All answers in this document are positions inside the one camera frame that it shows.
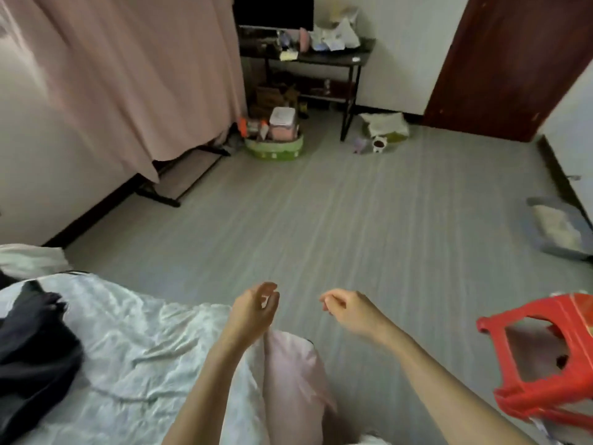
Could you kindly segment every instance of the person's left hand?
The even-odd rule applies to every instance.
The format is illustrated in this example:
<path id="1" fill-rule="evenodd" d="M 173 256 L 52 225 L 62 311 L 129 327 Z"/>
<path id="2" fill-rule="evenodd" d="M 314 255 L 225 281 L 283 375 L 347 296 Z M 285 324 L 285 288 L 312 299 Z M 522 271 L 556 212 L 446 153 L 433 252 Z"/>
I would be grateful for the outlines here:
<path id="1" fill-rule="evenodd" d="M 278 308 L 278 284 L 264 282 L 243 292 L 231 309 L 222 331 L 222 340 L 246 350 L 270 328 Z"/>

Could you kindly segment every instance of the dark red wooden door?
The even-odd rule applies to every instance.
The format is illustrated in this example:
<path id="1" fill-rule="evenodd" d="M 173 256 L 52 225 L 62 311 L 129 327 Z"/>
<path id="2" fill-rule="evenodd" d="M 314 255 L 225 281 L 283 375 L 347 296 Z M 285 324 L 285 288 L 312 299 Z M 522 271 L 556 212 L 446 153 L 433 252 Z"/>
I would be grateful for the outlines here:
<path id="1" fill-rule="evenodd" d="M 593 0 L 469 0 L 424 123 L 529 141 L 592 58 Z"/>

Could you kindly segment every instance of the gray tray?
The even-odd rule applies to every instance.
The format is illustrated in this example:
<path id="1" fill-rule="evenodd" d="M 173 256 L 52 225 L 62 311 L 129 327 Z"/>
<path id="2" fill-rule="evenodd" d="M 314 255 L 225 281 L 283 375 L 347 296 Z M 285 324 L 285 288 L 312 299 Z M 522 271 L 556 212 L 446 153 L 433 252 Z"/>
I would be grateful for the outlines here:
<path id="1" fill-rule="evenodd" d="M 591 231 L 580 210 L 557 197 L 529 197 L 525 202 L 528 206 L 530 218 L 530 222 L 527 223 L 526 227 L 527 234 L 537 248 L 545 253 L 578 261 L 593 256 L 593 231 Z M 560 247 L 548 239 L 541 230 L 533 209 L 531 209 L 536 205 L 548 206 L 566 212 L 572 226 L 581 233 L 582 247 L 585 253 Z"/>

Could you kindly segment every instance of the stool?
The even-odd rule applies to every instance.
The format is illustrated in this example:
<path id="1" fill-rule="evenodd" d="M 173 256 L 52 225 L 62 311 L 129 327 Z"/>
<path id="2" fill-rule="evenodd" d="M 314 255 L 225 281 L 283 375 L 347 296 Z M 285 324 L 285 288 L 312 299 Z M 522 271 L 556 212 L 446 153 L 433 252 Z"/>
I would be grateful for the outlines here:
<path id="1" fill-rule="evenodd" d="M 526 383 L 521 380 L 505 328 L 524 318 L 546 320 L 555 335 L 566 341 L 569 358 L 561 374 Z M 593 397 L 593 295 L 564 294 L 538 299 L 526 305 L 476 322 L 478 331 L 489 333 L 502 373 L 502 385 L 494 390 L 500 409 L 512 417 L 551 420 L 593 432 L 593 417 L 560 406 Z"/>

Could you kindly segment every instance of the television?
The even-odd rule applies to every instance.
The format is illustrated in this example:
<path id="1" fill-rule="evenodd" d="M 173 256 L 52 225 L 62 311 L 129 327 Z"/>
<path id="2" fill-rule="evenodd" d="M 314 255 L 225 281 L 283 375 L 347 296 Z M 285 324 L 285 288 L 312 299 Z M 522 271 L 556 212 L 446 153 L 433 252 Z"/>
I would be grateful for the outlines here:
<path id="1" fill-rule="evenodd" d="M 313 30 L 314 0 L 235 0 L 235 22 L 241 27 Z"/>

